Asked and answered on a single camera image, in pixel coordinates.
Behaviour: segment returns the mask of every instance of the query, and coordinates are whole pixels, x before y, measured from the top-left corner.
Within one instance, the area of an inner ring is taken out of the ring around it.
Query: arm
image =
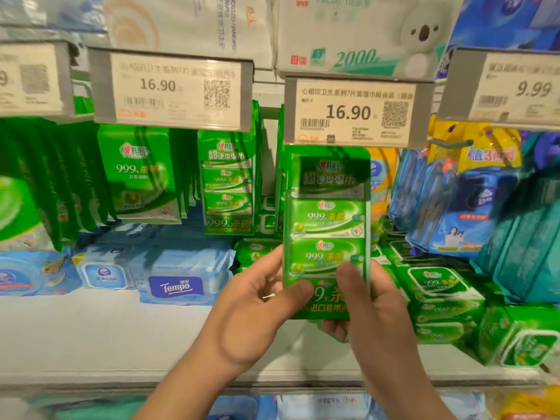
[[[371,261],[373,302],[350,263],[337,271],[350,322],[325,321],[323,330],[349,338],[368,392],[391,420],[454,420],[424,371],[404,297]]]
[[[235,275],[191,348],[133,420],[206,419],[221,391],[262,357],[280,326],[307,303],[313,290],[307,281],[282,290],[281,246]],[[262,299],[271,293],[276,296]]]

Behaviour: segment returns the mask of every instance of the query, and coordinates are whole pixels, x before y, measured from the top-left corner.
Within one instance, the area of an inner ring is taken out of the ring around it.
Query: left hand
[[[280,326],[313,295],[313,284],[305,280],[283,289],[282,258],[279,246],[235,275],[189,350],[220,372],[223,385],[251,368],[270,347]],[[275,296],[265,298],[271,293]]]

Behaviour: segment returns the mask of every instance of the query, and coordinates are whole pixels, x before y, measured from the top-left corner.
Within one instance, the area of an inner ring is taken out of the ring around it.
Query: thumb
[[[315,286],[307,280],[299,280],[285,287],[264,304],[266,321],[279,328],[286,320],[301,310],[313,296]]]
[[[350,320],[359,320],[369,312],[372,312],[372,303],[368,287],[360,275],[358,269],[350,262],[340,264],[337,269],[337,283],[348,313]]]

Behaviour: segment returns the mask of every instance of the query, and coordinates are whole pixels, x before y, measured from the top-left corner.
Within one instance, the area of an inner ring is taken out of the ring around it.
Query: koala illustration
[[[400,30],[405,51],[393,76],[434,78],[438,65],[435,49],[448,36],[449,9],[441,1],[429,1],[409,12]]]

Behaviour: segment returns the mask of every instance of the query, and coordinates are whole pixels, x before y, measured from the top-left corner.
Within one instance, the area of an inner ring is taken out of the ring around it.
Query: shelf
[[[0,390],[150,388],[196,338],[210,307],[149,305],[132,291],[78,289],[64,296],[0,301]],[[538,385],[542,370],[486,368],[453,346],[420,346],[437,386]],[[305,321],[288,321],[234,388],[355,388],[349,345]]]

